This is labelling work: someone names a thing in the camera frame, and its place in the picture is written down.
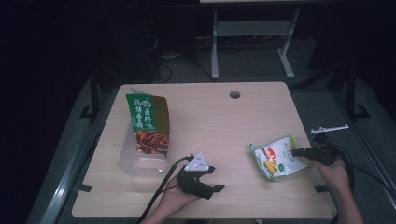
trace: person's right hand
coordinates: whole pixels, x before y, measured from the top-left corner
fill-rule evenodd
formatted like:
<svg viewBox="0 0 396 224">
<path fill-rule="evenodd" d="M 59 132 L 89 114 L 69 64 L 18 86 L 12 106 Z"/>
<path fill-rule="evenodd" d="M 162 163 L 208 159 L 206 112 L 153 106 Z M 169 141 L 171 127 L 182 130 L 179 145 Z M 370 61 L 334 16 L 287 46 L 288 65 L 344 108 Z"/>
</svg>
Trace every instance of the person's right hand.
<svg viewBox="0 0 396 224">
<path fill-rule="evenodd" d="M 320 171 L 324 182 L 330 187 L 332 193 L 340 195 L 346 190 L 350 191 L 346 166 L 341 158 L 338 157 L 331 166 L 324 165 L 319 161 L 311 162 Z"/>
</svg>

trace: hand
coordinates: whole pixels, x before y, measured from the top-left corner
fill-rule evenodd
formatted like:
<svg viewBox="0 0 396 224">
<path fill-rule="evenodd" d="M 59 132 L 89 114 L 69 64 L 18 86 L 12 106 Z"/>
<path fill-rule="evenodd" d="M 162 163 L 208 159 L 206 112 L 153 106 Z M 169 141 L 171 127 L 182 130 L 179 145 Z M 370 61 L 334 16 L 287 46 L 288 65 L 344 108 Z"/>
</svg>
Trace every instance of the hand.
<svg viewBox="0 0 396 224">
<path fill-rule="evenodd" d="M 177 179 L 168 181 L 157 208 L 142 223 L 163 223 L 174 213 L 181 211 L 187 204 L 198 200 L 199 197 L 184 193 L 177 186 Z"/>
<path fill-rule="evenodd" d="M 311 162 L 320 171 L 324 182 L 334 194 L 340 195 L 345 193 L 346 190 L 350 191 L 346 166 L 341 158 L 336 158 L 331 166 L 324 165 L 318 161 Z"/>
</svg>

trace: light wood table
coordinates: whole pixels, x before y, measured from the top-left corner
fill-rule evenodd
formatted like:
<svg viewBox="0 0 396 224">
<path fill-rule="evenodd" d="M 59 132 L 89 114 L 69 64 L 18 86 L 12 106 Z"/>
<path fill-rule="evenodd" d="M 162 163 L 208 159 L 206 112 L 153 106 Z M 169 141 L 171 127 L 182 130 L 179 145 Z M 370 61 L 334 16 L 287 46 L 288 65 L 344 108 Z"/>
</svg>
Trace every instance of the light wood table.
<svg viewBox="0 0 396 224">
<path fill-rule="evenodd" d="M 315 192 L 314 186 L 323 184 L 315 168 L 270 183 L 251 155 L 250 143 L 258 146 L 287 134 L 296 136 L 299 147 L 310 147 L 287 86 L 266 82 L 122 86 L 83 181 L 92 190 L 79 192 L 73 207 L 75 217 L 140 217 L 162 181 L 129 177 L 118 166 L 124 135 L 130 125 L 125 94 L 132 89 L 167 99 L 171 126 L 169 165 L 191 153 L 203 152 L 208 164 L 216 170 L 202 176 L 201 182 L 225 185 L 210 200 L 191 203 L 172 217 L 332 218 L 335 215 L 330 194 Z M 231 91 L 240 92 L 240 97 L 231 98 Z"/>
</svg>

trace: dark background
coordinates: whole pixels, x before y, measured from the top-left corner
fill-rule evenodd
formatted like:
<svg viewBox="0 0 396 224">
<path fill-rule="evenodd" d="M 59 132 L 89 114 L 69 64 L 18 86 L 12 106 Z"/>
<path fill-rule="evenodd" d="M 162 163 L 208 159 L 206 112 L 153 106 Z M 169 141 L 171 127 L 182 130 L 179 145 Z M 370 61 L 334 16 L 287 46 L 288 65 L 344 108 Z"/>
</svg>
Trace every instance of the dark background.
<svg viewBox="0 0 396 224">
<path fill-rule="evenodd" d="M 0 221 L 4 223 L 23 223 L 29 216 L 69 112 L 93 69 L 101 71 L 100 84 L 107 91 L 126 82 L 150 82 L 155 71 L 147 65 L 158 55 L 145 51 L 144 31 L 192 56 L 194 38 L 211 32 L 210 11 L 157 12 L 142 26 L 139 19 L 144 15 L 97 11 L 103 6 L 93 2 L 0 3 Z M 396 119 L 394 5 L 376 1 L 362 7 L 306 6 L 294 38 L 317 38 L 312 68 L 324 69 L 337 62 L 357 66 L 359 77 Z M 262 15 L 260 10 L 252 12 L 233 9 L 223 15 L 229 19 Z M 274 15 L 279 14 L 266 11 L 266 16 Z M 130 51 L 138 53 L 132 57 L 126 53 Z"/>
</svg>

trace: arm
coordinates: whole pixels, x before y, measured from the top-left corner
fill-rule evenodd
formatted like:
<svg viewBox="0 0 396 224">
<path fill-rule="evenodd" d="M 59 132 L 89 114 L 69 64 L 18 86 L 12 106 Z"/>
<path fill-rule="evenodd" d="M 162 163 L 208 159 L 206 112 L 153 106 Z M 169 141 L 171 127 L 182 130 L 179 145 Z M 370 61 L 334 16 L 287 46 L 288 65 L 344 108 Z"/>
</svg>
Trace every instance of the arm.
<svg viewBox="0 0 396 224">
<path fill-rule="evenodd" d="M 318 168 L 323 180 L 332 190 L 338 205 L 339 223 L 364 223 L 349 188 L 349 179 L 344 162 L 338 158 L 331 166 L 323 165 L 318 161 L 312 161 L 312 164 Z"/>
<path fill-rule="evenodd" d="M 157 208 L 146 219 L 144 219 L 142 223 L 163 223 L 168 217 L 181 211 L 187 204 L 199 199 L 194 195 L 186 194 L 181 191 L 177 186 L 177 179 L 175 177 L 169 180 L 165 188 L 168 190 L 163 192 L 163 196 L 161 197 Z"/>
</svg>

